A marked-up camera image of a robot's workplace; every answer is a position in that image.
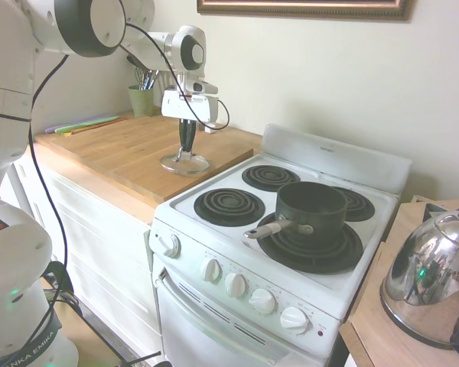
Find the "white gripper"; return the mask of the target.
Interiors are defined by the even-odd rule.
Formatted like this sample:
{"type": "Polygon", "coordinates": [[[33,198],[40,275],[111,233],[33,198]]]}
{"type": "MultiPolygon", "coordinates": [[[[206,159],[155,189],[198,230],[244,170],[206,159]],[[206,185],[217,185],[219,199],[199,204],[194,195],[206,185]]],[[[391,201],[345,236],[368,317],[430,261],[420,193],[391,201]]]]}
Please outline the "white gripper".
{"type": "Polygon", "coordinates": [[[180,119],[179,137],[182,150],[191,151],[197,123],[213,124],[218,118],[218,98],[205,95],[183,96],[175,89],[164,91],[161,114],[180,119]]]}

